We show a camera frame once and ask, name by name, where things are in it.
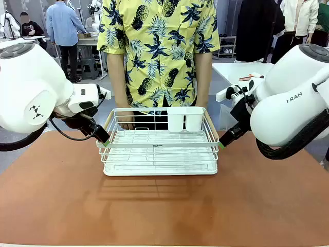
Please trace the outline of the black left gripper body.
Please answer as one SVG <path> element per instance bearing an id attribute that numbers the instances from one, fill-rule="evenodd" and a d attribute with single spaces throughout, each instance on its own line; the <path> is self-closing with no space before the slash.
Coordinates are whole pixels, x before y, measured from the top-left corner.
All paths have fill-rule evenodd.
<path id="1" fill-rule="evenodd" d="M 85 136 L 94 136 L 97 132 L 95 120 L 84 114 L 76 114 L 73 117 L 65 118 L 64 123 L 71 129 L 81 131 Z"/>

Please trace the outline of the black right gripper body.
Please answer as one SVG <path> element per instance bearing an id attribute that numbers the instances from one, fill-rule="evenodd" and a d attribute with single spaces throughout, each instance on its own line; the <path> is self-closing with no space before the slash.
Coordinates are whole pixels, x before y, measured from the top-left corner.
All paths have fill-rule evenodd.
<path id="1" fill-rule="evenodd" d="M 251 114 L 247 110 L 247 103 L 245 99 L 240 99 L 230 113 L 237 121 L 237 124 L 233 127 L 235 133 L 245 134 L 251 130 Z"/>

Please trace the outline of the person's right hand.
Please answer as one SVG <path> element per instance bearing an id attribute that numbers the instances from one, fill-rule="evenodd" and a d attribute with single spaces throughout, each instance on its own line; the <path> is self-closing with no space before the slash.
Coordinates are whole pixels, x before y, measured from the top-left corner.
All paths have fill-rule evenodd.
<path id="1" fill-rule="evenodd" d="M 131 108 L 125 100 L 117 100 L 116 99 L 117 108 Z M 118 111 L 118 119 L 121 128 L 126 130 L 134 129 L 134 112 L 133 111 Z"/>

